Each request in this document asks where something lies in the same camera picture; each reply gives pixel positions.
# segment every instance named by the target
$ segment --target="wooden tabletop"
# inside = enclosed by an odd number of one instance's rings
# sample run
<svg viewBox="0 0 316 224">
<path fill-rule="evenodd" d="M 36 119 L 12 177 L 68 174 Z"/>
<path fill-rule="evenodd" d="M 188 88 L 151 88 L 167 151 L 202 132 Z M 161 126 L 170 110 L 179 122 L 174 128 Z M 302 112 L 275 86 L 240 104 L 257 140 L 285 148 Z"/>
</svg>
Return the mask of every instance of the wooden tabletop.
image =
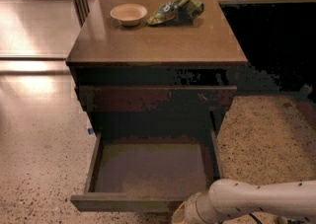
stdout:
<svg viewBox="0 0 316 224">
<path fill-rule="evenodd" d="M 96 0 L 67 58 L 67 65 L 244 65 L 247 59 L 216 0 L 198 0 L 204 12 L 191 25 L 149 27 L 146 18 L 173 0 Z M 148 14 L 125 28 L 110 12 L 135 3 Z"/>
</svg>

